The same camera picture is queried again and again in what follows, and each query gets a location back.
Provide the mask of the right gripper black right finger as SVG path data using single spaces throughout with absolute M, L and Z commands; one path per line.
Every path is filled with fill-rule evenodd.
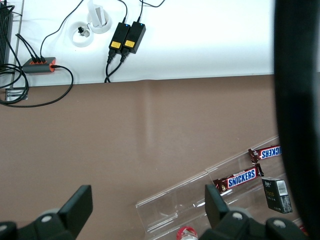
M 210 223 L 201 240 L 246 240 L 250 218 L 241 208 L 230 209 L 214 185 L 205 186 L 205 212 Z

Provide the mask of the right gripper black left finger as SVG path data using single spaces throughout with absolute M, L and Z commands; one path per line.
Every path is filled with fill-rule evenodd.
M 92 187 L 82 185 L 57 211 L 34 222 L 38 240 L 75 240 L 93 211 Z

